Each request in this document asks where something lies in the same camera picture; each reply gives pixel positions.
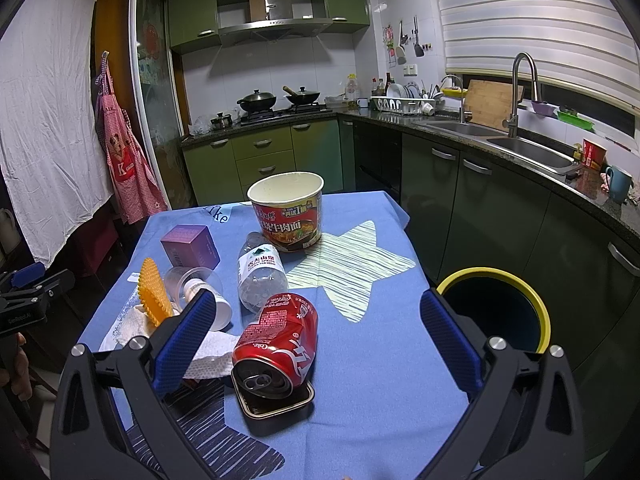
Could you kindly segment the person's left hand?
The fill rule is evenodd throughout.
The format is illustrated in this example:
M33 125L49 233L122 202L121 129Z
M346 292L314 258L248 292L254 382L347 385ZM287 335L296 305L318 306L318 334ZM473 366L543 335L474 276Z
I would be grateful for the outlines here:
M32 384L29 379L29 362L23 346L26 342L21 333L16 334L17 352L15 358L15 372L11 379L12 392L21 400L28 401L32 397Z

